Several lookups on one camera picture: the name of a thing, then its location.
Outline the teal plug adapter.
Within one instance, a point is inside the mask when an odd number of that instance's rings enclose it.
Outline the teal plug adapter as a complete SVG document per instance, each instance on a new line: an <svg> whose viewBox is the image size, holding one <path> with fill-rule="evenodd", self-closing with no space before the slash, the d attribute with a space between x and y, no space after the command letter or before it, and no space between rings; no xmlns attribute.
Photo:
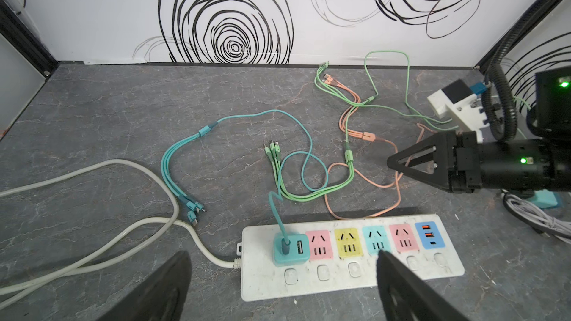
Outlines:
<svg viewBox="0 0 571 321"><path fill-rule="evenodd" d="M310 260L309 238L305 234L292 234L289 243L282 235L274 238L273 260L276 266L303 264Z"/></svg>

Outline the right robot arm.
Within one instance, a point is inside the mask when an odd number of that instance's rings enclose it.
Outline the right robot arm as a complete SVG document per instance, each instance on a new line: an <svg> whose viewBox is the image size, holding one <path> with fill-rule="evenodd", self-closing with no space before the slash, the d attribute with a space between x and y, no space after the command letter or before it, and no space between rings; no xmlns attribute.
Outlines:
<svg viewBox="0 0 571 321"><path fill-rule="evenodd" d="M440 132L390 156L388 167L450 193L570 191L570 68L535 78L526 117L535 138L479 144L474 132Z"/></svg>

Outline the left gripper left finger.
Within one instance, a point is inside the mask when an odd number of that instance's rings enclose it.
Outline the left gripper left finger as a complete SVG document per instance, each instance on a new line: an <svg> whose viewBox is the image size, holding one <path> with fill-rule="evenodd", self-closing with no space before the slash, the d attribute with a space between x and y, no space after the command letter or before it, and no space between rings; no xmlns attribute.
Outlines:
<svg viewBox="0 0 571 321"><path fill-rule="evenodd" d="M192 276L190 255L179 251L101 320L180 320Z"/></svg>

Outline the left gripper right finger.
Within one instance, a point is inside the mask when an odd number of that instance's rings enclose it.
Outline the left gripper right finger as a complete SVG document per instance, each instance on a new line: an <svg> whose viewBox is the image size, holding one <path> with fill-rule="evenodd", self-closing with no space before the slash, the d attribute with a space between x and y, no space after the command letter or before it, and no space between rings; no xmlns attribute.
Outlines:
<svg viewBox="0 0 571 321"><path fill-rule="evenodd" d="M387 320L468 320L386 251L379 252L376 279Z"/></svg>

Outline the long colourful power strip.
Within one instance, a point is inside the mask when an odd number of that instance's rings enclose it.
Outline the long colourful power strip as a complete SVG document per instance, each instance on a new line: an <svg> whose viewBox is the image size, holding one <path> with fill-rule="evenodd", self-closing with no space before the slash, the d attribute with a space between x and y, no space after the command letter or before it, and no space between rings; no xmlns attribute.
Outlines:
<svg viewBox="0 0 571 321"><path fill-rule="evenodd" d="M310 260L276 266L277 235L309 238ZM462 276L465 268L437 215L315 221L247 227L242 255L241 297L246 302L296 297L376 285L376 263L386 251L422 280Z"/></svg>

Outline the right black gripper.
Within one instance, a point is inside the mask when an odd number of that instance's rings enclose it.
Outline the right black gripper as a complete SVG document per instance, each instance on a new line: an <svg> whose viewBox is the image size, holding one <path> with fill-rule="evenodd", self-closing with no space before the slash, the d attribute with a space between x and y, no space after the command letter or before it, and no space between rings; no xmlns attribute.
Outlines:
<svg viewBox="0 0 571 321"><path fill-rule="evenodd" d="M412 168L434 162L429 174ZM514 193L570 191L570 144L546 139L478 143L474 132L440 132L391 155L389 168L449 193L499 189Z"/></svg>

